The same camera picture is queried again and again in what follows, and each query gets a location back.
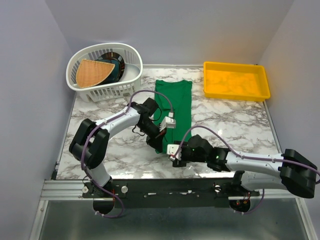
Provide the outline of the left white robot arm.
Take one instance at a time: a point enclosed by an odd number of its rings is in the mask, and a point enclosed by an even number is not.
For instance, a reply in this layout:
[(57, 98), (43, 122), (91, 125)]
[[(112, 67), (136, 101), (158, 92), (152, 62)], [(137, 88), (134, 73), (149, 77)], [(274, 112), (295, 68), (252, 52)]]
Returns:
[(112, 177), (103, 165), (109, 140), (129, 127), (137, 127), (146, 135), (146, 143), (157, 152), (163, 151), (163, 139), (166, 133), (150, 117), (159, 109), (152, 98), (143, 103), (132, 102), (129, 109), (112, 115), (101, 123), (90, 119), (81, 122), (69, 146), (69, 152), (87, 170), (89, 177), (95, 181), (93, 191), (101, 198), (111, 191)]

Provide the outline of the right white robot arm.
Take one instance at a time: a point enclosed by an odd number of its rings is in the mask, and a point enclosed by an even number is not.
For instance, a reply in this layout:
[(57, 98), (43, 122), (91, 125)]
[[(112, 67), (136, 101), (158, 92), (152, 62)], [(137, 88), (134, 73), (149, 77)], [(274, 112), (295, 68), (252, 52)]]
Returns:
[(228, 194), (279, 189), (305, 199), (315, 196), (318, 168), (294, 149), (271, 155), (243, 153), (230, 147), (213, 147), (195, 135), (188, 141), (169, 144), (167, 155), (174, 167), (195, 162), (205, 163), (216, 172), (234, 172), (231, 182), (221, 187)]

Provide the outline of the green t shirt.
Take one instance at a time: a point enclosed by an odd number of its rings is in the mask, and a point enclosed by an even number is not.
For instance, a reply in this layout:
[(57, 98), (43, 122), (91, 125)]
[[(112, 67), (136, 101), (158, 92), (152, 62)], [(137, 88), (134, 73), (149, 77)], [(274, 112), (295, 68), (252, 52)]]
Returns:
[(171, 107), (173, 107), (175, 128), (168, 128), (165, 137), (162, 140), (162, 153), (167, 152), (167, 146), (175, 141), (181, 141), (187, 130), (192, 125), (192, 85), (188, 80), (177, 82), (166, 82), (157, 80), (155, 82), (155, 91), (162, 95), (155, 94), (154, 100), (158, 104), (158, 109), (153, 115), (154, 123), (159, 125), (164, 117), (168, 116)]

